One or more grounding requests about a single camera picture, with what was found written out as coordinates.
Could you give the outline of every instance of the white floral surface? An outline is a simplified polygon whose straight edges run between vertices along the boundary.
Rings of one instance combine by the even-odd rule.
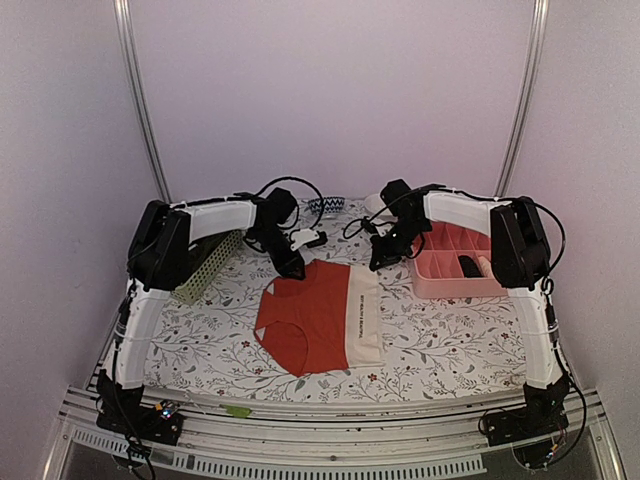
[[[360,201],[322,222],[323,260],[368,264],[367,236],[342,228],[365,214]],[[301,215],[302,225],[312,219]],[[423,300],[409,265],[379,271],[384,367],[296,378],[260,347],[253,326],[262,291],[276,272],[267,255],[242,246],[193,306],[171,299],[146,362],[147,385],[223,397],[295,402],[398,402],[512,389],[524,381],[524,351],[506,297]]]

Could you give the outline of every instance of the purple wall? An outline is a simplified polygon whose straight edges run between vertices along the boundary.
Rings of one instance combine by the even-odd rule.
[[[0,2],[0,478],[37,478],[155,197],[111,2]]]
[[[492,193],[532,13],[528,0],[134,2],[172,193],[283,174],[325,194],[400,176]]]
[[[640,3],[552,2],[549,15],[510,193],[566,226],[554,274],[563,343],[640,478]]]

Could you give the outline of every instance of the green sticker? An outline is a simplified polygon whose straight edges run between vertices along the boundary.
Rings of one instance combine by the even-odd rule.
[[[233,405],[220,405],[229,415],[235,418],[247,418],[251,415],[251,409],[245,407],[234,407]]]

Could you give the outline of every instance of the floral pattern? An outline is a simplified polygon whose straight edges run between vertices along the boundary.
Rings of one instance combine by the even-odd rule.
[[[368,264],[364,233],[342,238],[365,215],[360,201],[321,223],[329,242],[315,258]],[[313,220],[301,215],[304,225]],[[408,262],[380,270],[386,365],[294,377],[260,347],[253,326],[263,290],[276,277],[266,255],[242,246],[193,306],[165,305],[145,368],[154,387],[280,402],[406,402],[513,389],[524,381],[524,350],[506,297],[424,300]]]

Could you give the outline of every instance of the pink divided organizer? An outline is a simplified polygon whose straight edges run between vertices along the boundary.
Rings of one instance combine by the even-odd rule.
[[[493,276],[465,278],[459,255],[471,257],[482,271],[479,257],[491,261],[491,239],[474,230],[448,223],[433,223],[425,234],[422,253],[411,262],[413,292],[420,298],[500,297],[507,291]],[[421,240],[414,242],[414,251]]]

